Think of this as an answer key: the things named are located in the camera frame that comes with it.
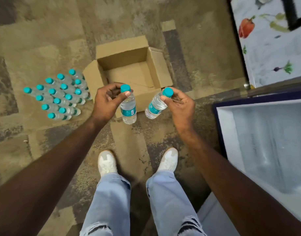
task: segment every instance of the white shoe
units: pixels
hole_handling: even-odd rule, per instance
[[[178,150],[174,147],[169,148],[165,151],[159,164],[158,170],[176,170],[178,164]]]
[[[100,152],[98,156],[98,170],[101,176],[111,172],[118,172],[116,169],[116,162],[111,151],[104,150]]]

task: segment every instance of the water bottle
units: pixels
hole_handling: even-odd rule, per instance
[[[54,119],[54,120],[70,120],[72,118],[71,115],[64,115],[61,113],[49,113],[48,118]]]
[[[49,94],[56,98],[64,98],[65,93],[62,90],[56,90],[56,89],[49,89]]]
[[[127,84],[121,85],[121,93],[126,91],[131,91],[131,87]],[[136,122],[136,104],[135,97],[132,92],[131,95],[120,104],[120,108],[124,123],[133,124]]]
[[[55,98],[53,102],[56,103],[60,107],[65,107],[65,106],[75,107],[76,106],[75,103],[70,103],[69,101],[67,101],[64,98]]]
[[[70,69],[69,73],[74,79],[85,79],[81,71]]]
[[[53,97],[50,94],[37,95],[35,99],[43,103],[53,103]]]
[[[84,98],[86,100],[92,100],[93,98],[91,97],[90,93],[87,91],[82,91],[81,89],[76,89],[75,94],[79,95],[79,97]]]
[[[84,79],[76,79],[75,85],[77,86],[77,88],[88,90],[87,82]]]
[[[61,87],[61,82],[59,80],[54,80],[52,78],[47,78],[46,82],[48,84],[51,84],[51,86],[53,86],[53,88],[59,89]]]
[[[60,108],[59,112],[65,115],[72,115],[72,116],[78,116],[79,114],[81,114],[81,110],[79,108],[71,108],[71,107]]]
[[[70,101],[71,103],[76,103],[76,104],[80,104],[80,105],[83,105],[84,103],[86,103],[85,99],[80,98],[77,95],[66,94],[65,98],[68,101]]]
[[[61,89],[69,94],[74,94],[76,88],[73,85],[61,84]]]
[[[160,99],[161,95],[171,98],[171,96],[173,95],[173,90],[168,87],[165,88],[164,91],[154,96],[149,106],[145,109],[145,115],[149,119],[155,119],[161,114],[163,110],[167,108],[167,105]]]
[[[57,77],[59,80],[62,81],[62,83],[74,85],[74,80],[69,76],[65,76],[63,74],[58,74]]]
[[[37,90],[37,89],[32,89],[32,88],[29,88],[29,87],[25,87],[23,88],[23,91],[27,94],[29,94],[30,96],[32,97],[36,97],[38,95],[42,95],[42,92]]]
[[[57,113],[60,109],[60,106],[54,103],[43,104],[41,106],[42,110],[46,110],[50,113]]]
[[[36,86],[36,88],[38,90],[40,90],[41,92],[43,92],[43,93],[46,93],[47,91],[49,91],[49,88],[47,86],[43,85],[43,84],[38,84]]]

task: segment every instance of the patterned floor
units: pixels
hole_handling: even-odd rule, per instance
[[[195,124],[216,149],[211,103],[239,96],[244,72],[226,0],[0,0],[0,185],[40,157],[89,116],[92,101],[70,121],[46,118],[25,86],[83,69],[98,44],[146,35],[164,50],[174,86],[196,100]],[[39,235],[77,235],[96,184],[97,155],[115,152],[132,184],[133,235],[156,235],[145,182],[170,146],[180,152],[176,177],[198,209],[209,193],[169,110],[135,124],[112,119],[100,132]]]

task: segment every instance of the light blue jeans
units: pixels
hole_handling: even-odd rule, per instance
[[[146,182],[159,236],[203,236],[197,214],[172,171],[156,172]],[[81,236],[130,236],[130,183],[117,173],[101,177]]]

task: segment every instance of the open cardboard box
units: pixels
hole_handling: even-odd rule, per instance
[[[93,101],[97,89],[109,83],[130,85],[137,112],[144,111],[161,88],[172,85],[162,51],[149,47],[144,35],[96,46],[96,60],[83,74]],[[122,116],[120,108],[115,116]]]

